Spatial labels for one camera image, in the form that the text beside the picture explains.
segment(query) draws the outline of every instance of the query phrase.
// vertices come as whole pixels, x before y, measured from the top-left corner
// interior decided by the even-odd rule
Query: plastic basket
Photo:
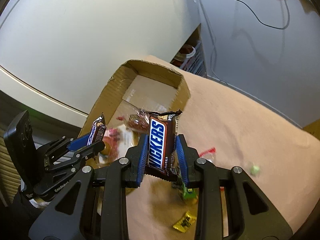
[[[206,71],[205,71],[205,66],[204,66],[204,62],[200,62],[197,70],[194,72],[195,75],[201,76],[201,77],[205,77],[206,76]]]
[[[187,59],[180,68],[196,75],[205,76],[204,57],[201,48],[201,41],[198,41],[195,49],[196,54],[192,58]]]

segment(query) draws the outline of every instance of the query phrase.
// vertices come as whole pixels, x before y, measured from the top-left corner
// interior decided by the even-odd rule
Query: snickers bar
[[[149,152],[145,173],[167,180],[177,181],[175,167],[176,135],[178,131],[177,112],[149,112]]]
[[[106,122],[103,113],[92,124],[87,146],[94,142],[102,141],[103,135],[106,131]]]

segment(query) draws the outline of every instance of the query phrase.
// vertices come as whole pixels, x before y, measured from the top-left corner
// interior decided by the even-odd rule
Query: wire
[[[290,12],[289,12],[289,8],[288,8],[288,5],[287,5],[287,1],[284,0],[284,4],[285,4],[285,7],[287,8],[287,13],[288,13],[288,21],[287,21],[287,24],[282,27],[282,28],[279,28],[279,27],[274,27],[274,26],[271,26],[271,25],[268,25],[268,24],[265,24],[263,23],[262,21],[260,21],[260,19],[258,18],[258,16],[254,13],[254,11],[249,7],[249,5],[247,5],[245,2],[241,1],[241,0],[236,0],[240,3],[243,3],[245,6],[247,6],[249,8],[250,11],[252,11],[252,13],[254,14],[254,16],[257,18],[257,20],[262,24],[262,25],[265,25],[267,27],[270,27],[270,28],[274,28],[274,29],[277,29],[277,30],[285,30],[288,26],[289,26],[289,23],[290,23]]]
[[[225,82],[225,81],[223,81],[222,79],[220,79],[220,78],[216,75],[216,73],[214,72],[214,68],[215,68],[215,66],[216,66],[216,64],[217,64],[216,36],[215,36],[214,33],[213,33],[212,25],[211,25],[211,23],[210,23],[209,17],[208,17],[208,15],[207,15],[207,11],[206,11],[205,8],[204,8],[204,5],[203,5],[203,3],[202,3],[202,0],[198,0],[198,1],[199,1],[199,4],[200,4],[202,13],[203,13],[203,15],[204,15],[205,22],[206,22],[206,24],[207,24],[208,31],[209,31],[209,36],[210,36],[210,39],[211,39],[211,42],[212,42],[212,46],[213,46],[213,48],[212,48],[212,53],[211,53],[211,55],[210,55],[210,69],[211,69],[213,75],[215,75],[216,79],[218,79],[220,82],[223,82],[223,83],[226,83],[226,84],[227,84],[227,82]]]

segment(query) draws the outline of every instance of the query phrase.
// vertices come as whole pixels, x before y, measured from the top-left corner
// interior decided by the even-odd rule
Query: candy bar wrapper
[[[183,188],[183,182],[182,182],[182,179],[181,179],[181,176],[178,176],[178,179],[177,181],[172,181],[171,182],[171,187],[172,188],[176,188],[178,190],[182,190]]]
[[[92,124],[87,146],[91,145],[94,142],[102,141],[105,131],[106,122],[104,120],[103,113],[101,113],[101,116],[99,116]]]
[[[125,125],[133,131],[139,133],[148,133],[149,129],[149,114],[143,109],[138,108],[137,114],[131,114],[128,120],[125,120]]]
[[[176,136],[179,115],[177,112],[148,112],[149,114],[149,151],[145,174],[167,181],[177,181]]]
[[[193,216],[190,211],[187,211],[183,217],[173,225],[174,229],[177,229],[178,231],[185,233],[189,230],[189,228],[192,226],[194,222],[196,222],[197,217]]]

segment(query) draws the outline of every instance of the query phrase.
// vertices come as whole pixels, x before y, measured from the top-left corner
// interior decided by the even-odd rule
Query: snickers logo
[[[151,118],[148,165],[163,170],[166,125]]]
[[[94,134],[96,133],[96,129],[97,129],[97,122],[94,122],[94,124],[91,128],[90,136],[88,138],[87,146],[92,144]]]

